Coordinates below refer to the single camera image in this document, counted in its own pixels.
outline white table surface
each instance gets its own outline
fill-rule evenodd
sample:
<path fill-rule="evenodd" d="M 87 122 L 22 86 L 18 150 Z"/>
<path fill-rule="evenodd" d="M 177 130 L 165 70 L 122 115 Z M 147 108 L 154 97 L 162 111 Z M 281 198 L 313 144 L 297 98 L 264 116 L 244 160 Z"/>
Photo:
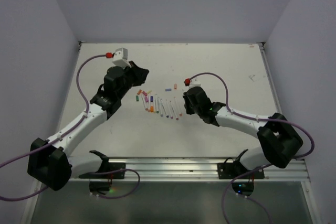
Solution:
<path fill-rule="evenodd" d="M 164 99 L 176 96 L 182 109 L 182 94 L 186 90 L 183 81 L 196 73 L 214 72 L 228 85 L 231 108 L 272 115 L 276 106 L 257 44 L 82 44 L 61 128 L 85 107 L 76 88 L 78 67 L 93 55 L 114 52 L 120 47 L 128 49 L 129 60 L 149 69 L 146 83 L 132 88 L 113 117 L 83 140 L 72 155 L 97 150 L 118 157 L 224 157 L 237 156 L 242 150 L 259 145 L 249 135 L 205 124 L 197 115 L 184 113 L 179 121 L 162 118 L 146 112 L 141 100 L 135 101 L 139 89 L 153 90 Z M 110 59 L 99 58 L 83 68 L 80 84 L 89 100 L 111 66 Z M 225 103 L 225 89 L 219 80 L 212 76 L 199 80 L 212 101 Z"/>

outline white wall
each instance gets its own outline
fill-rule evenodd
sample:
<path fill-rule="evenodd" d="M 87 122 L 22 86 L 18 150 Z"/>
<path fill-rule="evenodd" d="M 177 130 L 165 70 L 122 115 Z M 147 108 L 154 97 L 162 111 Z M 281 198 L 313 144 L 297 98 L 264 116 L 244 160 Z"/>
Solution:
<path fill-rule="evenodd" d="M 335 42 L 336 0 L 291 0 L 266 43 L 284 114 L 316 141 L 307 166 L 324 223 L 336 221 Z"/>
<path fill-rule="evenodd" d="M 261 42 L 289 0 L 57 0 L 87 42 Z"/>
<path fill-rule="evenodd" d="M 0 0 L 0 163 L 54 132 L 77 56 L 56 0 Z M 0 170 L 0 194 L 29 193 L 22 159 Z M 0 201 L 0 222 L 19 223 L 26 201 Z"/>

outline colored marker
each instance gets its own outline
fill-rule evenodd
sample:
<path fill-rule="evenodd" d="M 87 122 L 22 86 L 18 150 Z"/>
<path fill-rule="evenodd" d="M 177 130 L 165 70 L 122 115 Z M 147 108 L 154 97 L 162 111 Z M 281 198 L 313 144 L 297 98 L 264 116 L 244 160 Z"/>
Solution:
<path fill-rule="evenodd" d="M 153 106 L 154 106 L 154 113 L 156 113 L 156 100 L 155 100 L 155 97 L 154 97 L 154 101 L 153 101 Z"/>
<path fill-rule="evenodd" d="M 169 114 L 170 114 L 170 119 L 174 119 L 174 116 L 173 116 L 173 112 L 172 112 L 172 109 L 170 108 L 169 104 L 168 104 L 168 101 L 166 100 L 166 105 L 167 105 L 167 108 L 169 110 Z"/>
<path fill-rule="evenodd" d="M 154 96 L 151 95 L 151 112 L 154 112 Z"/>
<path fill-rule="evenodd" d="M 156 113 L 158 114 L 159 113 L 159 100 L 158 100 L 158 95 L 155 94 L 155 109 L 156 109 Z"/>
<path fill-rule="evenodd" d="M 174 99 L 175 99 L 176 109 L 178 110 L 179 116 L 182 116 L 182 112 L 181 112 L 179 104 L 177 103 L 176 97 L 174 97 Z"/>
<path fill-rule="evenodd" d="M 162 108 L 161 108 L 161 102 L 160 102 L 160 98 L 159 98 L 159 97 L 157 97 L 157 103 L 158 103 L 158 106 L 159 106 L 159 113 L 160 113 L 160 116 L 163 116 Z"/>
<path fill-rule="evenodd" d="M 164 105 L 163 105 L 162 99 L 160 99 L 160 101 L 161 101 L 161 106 L 162 106 L 162 109 L 163 109 L 164 115 L 166 116 L 166 118 L 169 118 L 169 115 L 167 115 L 166 109 L 164 108 Z"/>
<path fill-rule="evenodd" d="M 174 110 L 174 106 L 173 106 L 173 104 L 172 104 L 172 101 L 170 101 L 170 106 L 172 107 L 172 110 L 173 110 L 173 113 L 174 113 L 174 115 L 175 115 L 176 120 L 179 120 L 179 118 L 177 117 L 176 112 L 175 112 L 175 110 Z"/>
<path fill-rule="evenodd" d="M 151 102 L 148 101 L 148 109 L 147 109 L 148 112 L 151 112 Z"/>
<path fill-rule="evenodd" d="M 145 101 L 143 100 L 143 95 L 141 95 L 141 98 L 142 98 L 143 107 L 145 108 L 145 110 L 147 110 L 147 107 L 145 105 Z"/>

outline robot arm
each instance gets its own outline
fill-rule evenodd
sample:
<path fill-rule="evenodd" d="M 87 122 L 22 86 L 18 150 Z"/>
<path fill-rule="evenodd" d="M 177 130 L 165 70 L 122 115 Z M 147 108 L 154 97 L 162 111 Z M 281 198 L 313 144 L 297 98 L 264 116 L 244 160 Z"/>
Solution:
<path fill-rule="evenodd" d="M 286 120 L 283 115 L 275 113 L 272 116 L 260 116 L 234 109 L 229 111 L 226 104 L 211 102 L 197 80 L 187 85 L 190 85 L 189 90 L 183 95 L 187 114 L 196 113 L 207 124 L 230 127 L 259 139 L 259 147 L 244 150 L 235 159 L 229 171 L 233 176 L 268 164 L 285 168 L 303 145 L 301 137 L 292 126 L 263 121 L 263 119 Z M 233 112 L 243 114 L 246 118 L 237 116 Z"/>
<path fill-rule="evenodd" d="M 36 150 L 56 141 L 47 148 L 29 156 L 28 174 L 53 190 L 61 189 L 71 177 L 97 171 L 104 163 L 100 153 L 92 151 L 89 159 L 70 157 L 74 149 L 96 127 L 108 120 L 121 106 L 121 99 L 131 87 L 140 86 L 146 80 L 148 70 L 127 61 L 127 50 L 116 50 L 111 54 L 115 67 L 107 70 L 104 84 L 90 100 L 88 110 L 81 112 L 72 122 L 55 135 L 33 141 L 30 150 Z"/>

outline cable clip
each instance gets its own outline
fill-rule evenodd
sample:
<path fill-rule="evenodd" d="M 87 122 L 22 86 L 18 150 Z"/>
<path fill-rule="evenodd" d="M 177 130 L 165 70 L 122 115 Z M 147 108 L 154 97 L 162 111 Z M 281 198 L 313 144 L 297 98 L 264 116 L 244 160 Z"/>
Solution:
<path fill-rule="evenodd" d="M 63 140 L 63 137 L 62 137 L 62 135 L 61 135 L 61 134 L 59 134 L 59 133 L 56 135 L 56 138 L 58 138 L 60 141 L 62 141 L 62 140 Z"/>

